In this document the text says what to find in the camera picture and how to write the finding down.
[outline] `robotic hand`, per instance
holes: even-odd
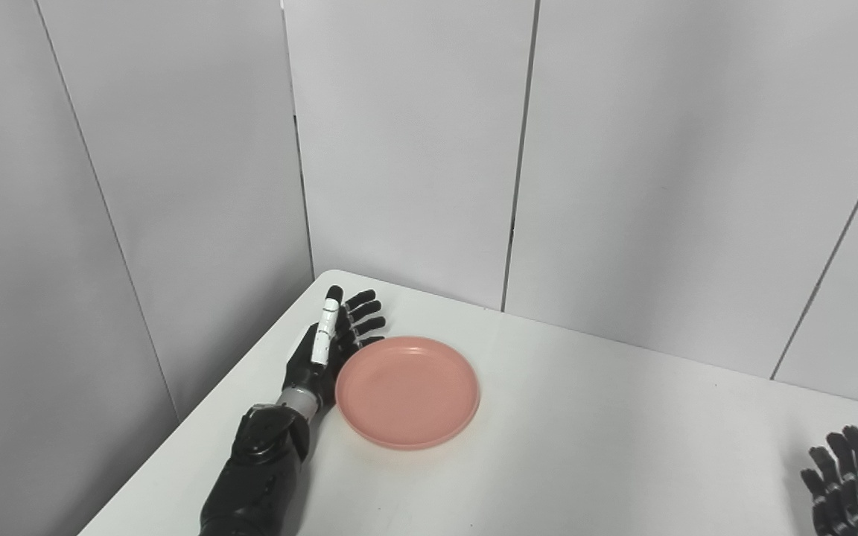
[[[813,493],[813,528],[817,536],[858,536],[858,428],[845,427],[843,433],[827,435],[836,462],[825,447],[810,448],[817,468],[800,472]]]
[[[256,404],[241,418],[231,457],[200,515],[200,536],[279,536],[310,450],[310,421],[334,403],[337,374],[353,353],[382,336],[362,339],[386,325],[375,291],[343,299],[330,288],[319,323],[311,325],[287,363],[283,393]]]

